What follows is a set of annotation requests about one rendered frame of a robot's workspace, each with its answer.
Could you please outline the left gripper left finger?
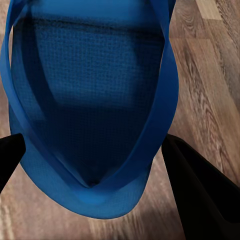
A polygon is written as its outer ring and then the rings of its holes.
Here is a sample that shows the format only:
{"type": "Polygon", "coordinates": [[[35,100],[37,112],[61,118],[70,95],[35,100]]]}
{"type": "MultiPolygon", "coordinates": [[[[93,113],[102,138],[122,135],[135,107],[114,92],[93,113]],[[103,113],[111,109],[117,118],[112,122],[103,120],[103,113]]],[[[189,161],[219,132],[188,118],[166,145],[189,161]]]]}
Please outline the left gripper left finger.
{"type": "Polygon", "coordinates": [[[22,133],[0,138],[0,193],[26,153],[22,133]]]}

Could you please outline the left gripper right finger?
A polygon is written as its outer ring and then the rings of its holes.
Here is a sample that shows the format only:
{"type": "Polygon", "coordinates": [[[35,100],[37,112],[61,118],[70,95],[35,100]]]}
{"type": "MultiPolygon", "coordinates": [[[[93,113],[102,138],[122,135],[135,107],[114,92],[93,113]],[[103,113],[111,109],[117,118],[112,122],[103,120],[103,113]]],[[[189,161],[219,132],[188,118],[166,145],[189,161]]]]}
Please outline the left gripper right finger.
{"type": "Polygon", "coordinates": [[[186,240],[240,240],[240,187],[178,136],[161,151],[186,240]]]}

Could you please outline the sandal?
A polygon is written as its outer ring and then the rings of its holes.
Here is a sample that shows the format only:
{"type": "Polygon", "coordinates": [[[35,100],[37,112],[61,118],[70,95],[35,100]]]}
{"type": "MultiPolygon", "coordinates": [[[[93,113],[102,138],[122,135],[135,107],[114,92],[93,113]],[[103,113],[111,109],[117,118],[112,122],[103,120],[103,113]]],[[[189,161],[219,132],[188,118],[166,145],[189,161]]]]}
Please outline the sandal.
{"type": "Polygon", "coordinates": [[[141,199],[178,104],[175,4],[10,0],[0,53],[10,133],[23,135],[27,175],[64,208],[109,220],[141,199]]]}

